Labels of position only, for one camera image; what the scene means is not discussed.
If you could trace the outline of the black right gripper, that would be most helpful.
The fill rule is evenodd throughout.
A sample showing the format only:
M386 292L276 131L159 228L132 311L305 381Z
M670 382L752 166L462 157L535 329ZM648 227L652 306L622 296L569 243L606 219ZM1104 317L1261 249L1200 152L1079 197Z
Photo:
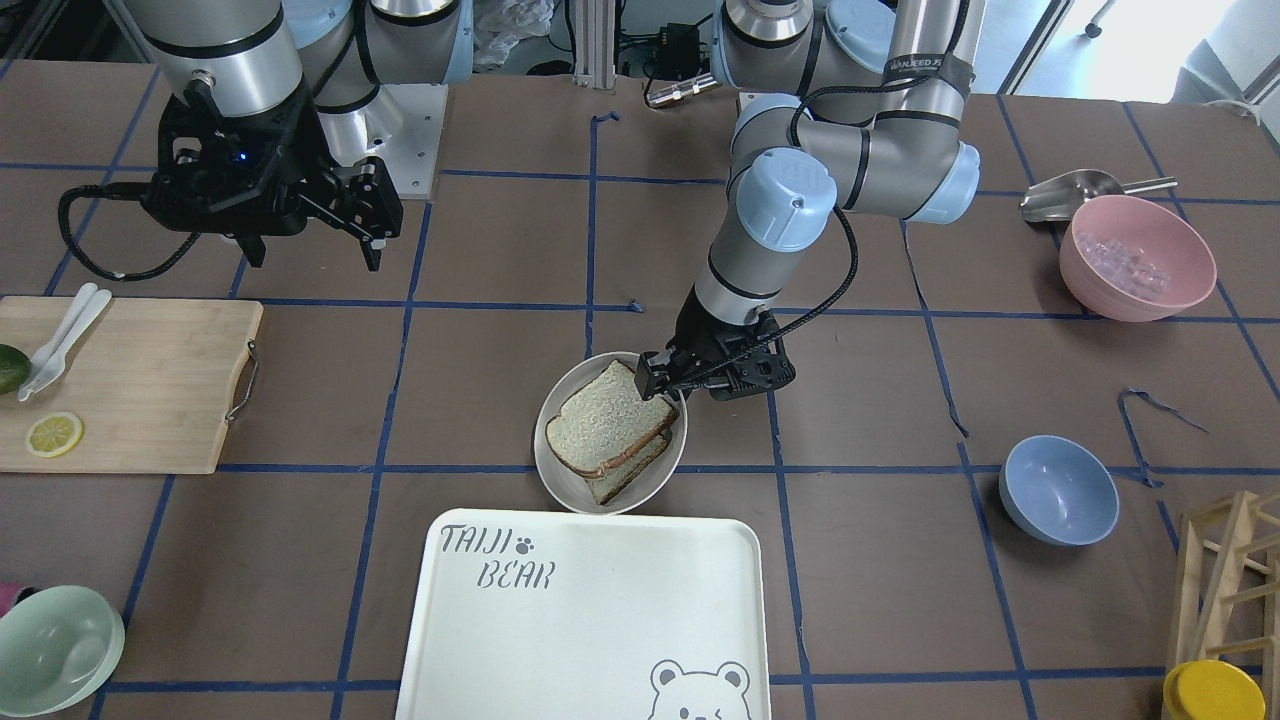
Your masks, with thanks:
M247 117L223 113L212 86L187 85L163 111L141 205L170 231L232 234L252 268L266 259L262 236L298 234L325 208L378 272L404 218L383 158L337 165L303 85Z

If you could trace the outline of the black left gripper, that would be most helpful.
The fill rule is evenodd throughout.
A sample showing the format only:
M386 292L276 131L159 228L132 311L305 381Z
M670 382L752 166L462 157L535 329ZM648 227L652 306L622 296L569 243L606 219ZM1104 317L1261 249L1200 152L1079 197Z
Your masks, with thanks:
M749 313L746 325L722 322L698 296L681 307L667 350L646 351L635 365L635 386L644 401L667 397L685 401L705 389L716 401L732 401L781 389L795 380L795 365L785 342L774 336L780 324L768 307Z

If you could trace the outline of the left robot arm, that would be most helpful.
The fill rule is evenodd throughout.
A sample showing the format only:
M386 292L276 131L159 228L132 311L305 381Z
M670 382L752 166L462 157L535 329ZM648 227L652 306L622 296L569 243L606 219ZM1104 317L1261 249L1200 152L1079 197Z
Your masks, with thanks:
M643 398L705 389L726 401L795 377L773 306L829 220L948 224L977 193L980 156L959 137L982 1L722 1L714 79L750 92L731 140L724 220L675 334L636 365Z

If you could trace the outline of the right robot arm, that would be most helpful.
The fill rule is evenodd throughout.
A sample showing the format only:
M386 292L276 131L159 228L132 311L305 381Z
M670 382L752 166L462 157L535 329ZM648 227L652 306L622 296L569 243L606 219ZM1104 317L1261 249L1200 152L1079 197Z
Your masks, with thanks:
M369 270L426 193L426 118L397 90L474 68L471 1L128 1L172 86L142 209L177 232L265 238L317 220L353 237Z

